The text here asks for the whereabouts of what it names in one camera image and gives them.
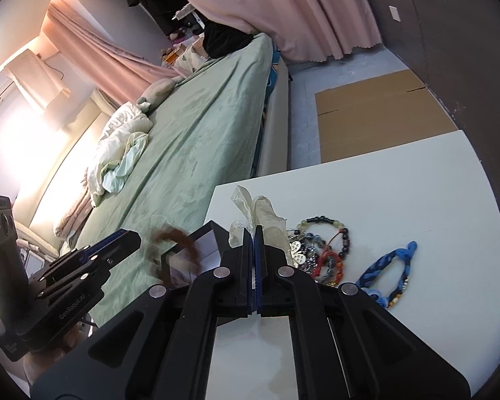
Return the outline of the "flattened cardboard sheet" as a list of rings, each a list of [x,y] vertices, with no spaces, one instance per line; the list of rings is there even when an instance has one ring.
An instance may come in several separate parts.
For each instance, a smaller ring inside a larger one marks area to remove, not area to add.
[[[324,163],[404,145],[457,129],[411,70],[315,95]]]

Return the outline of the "beige bed frame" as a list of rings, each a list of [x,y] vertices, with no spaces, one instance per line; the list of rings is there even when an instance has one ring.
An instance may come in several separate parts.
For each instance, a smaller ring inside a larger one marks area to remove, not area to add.
[[[289,157],[289,72],[280,57],[277,80],[265,113],[262,141],[255,175],[266,176],[285,172]]]

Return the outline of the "white wall switch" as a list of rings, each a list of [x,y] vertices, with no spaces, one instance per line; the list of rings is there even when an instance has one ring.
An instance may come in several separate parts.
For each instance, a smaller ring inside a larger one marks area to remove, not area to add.
[[[401,17],[399,15],[398,9],[395,6],[392,6],[392,5],[390,5],[388,7],[388,9],[390,11],[390,15],[391,15],[392,19],[395,20],[396,22],[400,23],[401,22]]]

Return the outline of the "cream sheer fabric scrunchie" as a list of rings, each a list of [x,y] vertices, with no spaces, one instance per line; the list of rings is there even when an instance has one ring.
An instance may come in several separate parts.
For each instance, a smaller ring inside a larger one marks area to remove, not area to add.
[[[247,188],[237,185],[231,200],[244,218],[234,221],[229,228],[228,243],[230,247],[241,246],[244,232],[247,231],[253,237],[256,228],[261,226],[264,243],[283,250],[287,264],[296,267],[297,264],[291,254],[286,219],[275,213],[273,204],[268,197],[260,195],[253,198]]]

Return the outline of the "cream crumpled blanket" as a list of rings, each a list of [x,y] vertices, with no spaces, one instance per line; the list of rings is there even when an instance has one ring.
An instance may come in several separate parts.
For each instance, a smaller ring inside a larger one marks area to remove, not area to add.
[[[97,142],[86,171],[87,190],[96,207],[106,193],[123,189],[149,142],[153,123],[132,102],[113,113]]]

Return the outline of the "green bed sheet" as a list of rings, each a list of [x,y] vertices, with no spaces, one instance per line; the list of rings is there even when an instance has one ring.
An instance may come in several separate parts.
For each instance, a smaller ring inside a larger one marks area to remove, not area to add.
[[[156,283],[150,259],[168,249],[151,242],[156,229],[196,230],[217,185],[251,176],[273,55],[272,39],[259,33],[179,84],[151,113],[141,158],[123,189],[104,195],[92,210],[77,241],[94,245],[120,228],[142,239],[140,249],[110,271],[103,299],[90,310],[98,326]]]

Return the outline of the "pink curtain by wall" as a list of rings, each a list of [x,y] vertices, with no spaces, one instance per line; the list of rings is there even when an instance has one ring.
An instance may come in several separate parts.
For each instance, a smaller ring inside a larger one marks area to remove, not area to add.
[[[208,20],[266,33],[289,61],[342,59],[382,42],[368,0],[188,0]]]

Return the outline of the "black jewelry box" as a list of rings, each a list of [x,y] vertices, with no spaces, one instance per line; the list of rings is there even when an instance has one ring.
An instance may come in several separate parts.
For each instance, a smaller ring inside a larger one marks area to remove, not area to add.
[[[162,242],[173,246],[160,256],[156,275],[170,289],[191,284],[200,274],[220,266],[221,256],[230,249],[229,233],[214,221],[187,234],[168,228]]]

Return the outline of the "pink window curtain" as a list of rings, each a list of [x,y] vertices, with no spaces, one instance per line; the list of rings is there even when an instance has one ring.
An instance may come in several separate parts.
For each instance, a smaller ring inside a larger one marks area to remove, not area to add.
[[[153,64],[109,41],[61,0],[50,3],[42,33],[95,85],[117,103],[134,101],[158,80],[183,80],[189,74]]]

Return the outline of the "black clothing pile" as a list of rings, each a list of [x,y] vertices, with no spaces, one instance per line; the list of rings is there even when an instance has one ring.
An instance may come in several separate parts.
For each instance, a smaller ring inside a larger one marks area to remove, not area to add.
[[[208,19],[204,20],[204,26],[203,48],[212,59],[219,59],[239,51],[254,39],[251,33]]]

